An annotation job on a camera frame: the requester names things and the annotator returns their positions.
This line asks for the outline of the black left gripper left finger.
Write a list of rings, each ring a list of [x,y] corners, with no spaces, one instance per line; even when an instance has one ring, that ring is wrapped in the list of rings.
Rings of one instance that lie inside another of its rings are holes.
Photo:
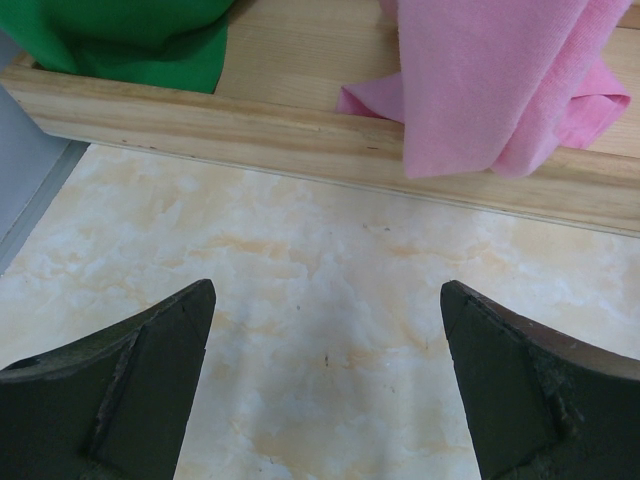
[[[2,369],[2,478],[173,478],[215,305],[198,280]]]

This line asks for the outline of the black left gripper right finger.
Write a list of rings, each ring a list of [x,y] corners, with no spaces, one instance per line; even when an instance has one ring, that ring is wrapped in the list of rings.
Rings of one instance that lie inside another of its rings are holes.
[[[638,360],[459,281],[442,285],[440,306],[482,478],[638,478]]]

